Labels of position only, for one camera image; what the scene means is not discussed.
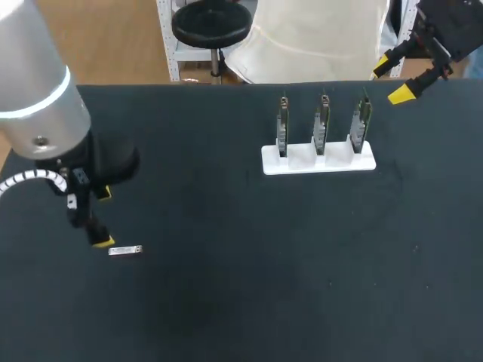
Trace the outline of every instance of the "white rack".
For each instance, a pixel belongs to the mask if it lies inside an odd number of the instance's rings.
[[[158,15],[159,23],[161,25],[161,31],[163,40],[165,42],[166,59],[168,61],[169,75],[171,81],[180,80],[180,68],[178,62],[203,62],[211,59],[210,51],[208,49],[198,49],[190,47],[178,41],[171,30],[171,18],[173,13],[177,11],[177,6],[174,4],[174,0],[156,0],[158,3]],[[401,44],[403,40],[409,37],[411,30],[413,29],[414,20],[416,18],[416,4],[419,0],[402,0],[402,8],[406,9],[402,11],[404,16],[401,18],[401,31],[398,37],[398,44]],[[241,0],[240,3],[244,5],[252,14],[255,14],[257,9],[257,0]],[[225,55],[228,55],[238,45],[235,44],[232,47],[223,49]],[[391,77],[398,78],[401,74],[402,64],[395,67],[391,71]]]

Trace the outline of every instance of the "white cable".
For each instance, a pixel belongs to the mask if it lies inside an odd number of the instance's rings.
[[[49,179],[61,191],[67,190],[67,181],[58,173],[48,170],[30,170],[18,173],[0,183],[0,197],[10,188],[29,179]]]

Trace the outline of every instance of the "black stool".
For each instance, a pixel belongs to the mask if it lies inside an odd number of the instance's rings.
[[[227,0],[201,0],[178,10],[171,26],[179,41],[195,48],[211,49],[211,76],[218,78],[225,68],[221,48],[247,37],[251,14],[243,5]],[[220,49],[220,62],[217,49]]]

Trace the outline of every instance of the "black table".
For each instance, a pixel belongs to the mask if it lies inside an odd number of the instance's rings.
[[[363,86],[375,171],[263,175],[284,91],[300,143],[323,87],[344,140]],[[483,83],[391,106],[398,86],[82,87],[94,129],[140,148],[97,214],[145,253],[91,249],[43,182],[8,192],[0,360],[483,360]]]

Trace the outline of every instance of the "floor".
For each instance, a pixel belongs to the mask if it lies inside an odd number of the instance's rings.
[[[170,82],[155,0],[36,1],[79,84]],[[427,65],[414,61],[403,74]],[[9,151],[0,133],[0,168]]]

